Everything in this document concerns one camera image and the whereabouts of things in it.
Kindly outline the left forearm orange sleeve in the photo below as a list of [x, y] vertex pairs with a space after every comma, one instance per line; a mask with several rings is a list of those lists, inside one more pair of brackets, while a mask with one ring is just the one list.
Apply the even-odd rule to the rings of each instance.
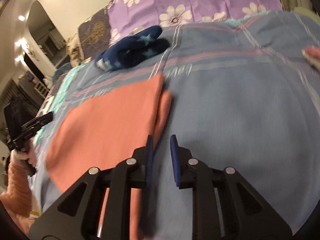
[[11, 157], [8, 169], [8, 187], [7, 191], [1, 194], [1, 202], [11, 219], [25, 235], [28, 234], [33, 224], [30, 219], [32, 196], [24, 167], [19, 160]]

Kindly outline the left hand white glove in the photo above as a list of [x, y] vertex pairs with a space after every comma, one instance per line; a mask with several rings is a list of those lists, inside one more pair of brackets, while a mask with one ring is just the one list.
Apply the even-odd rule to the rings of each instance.
[[17, 150], [11, 151], [10, 162], [14, 165], [22, 167], [21, 161], [27, 161], [32, 167], [36, 167], [37, 158], [35, 156], [33, 143], [31, 140], [28, 141], [29, 151], [21, 152]]

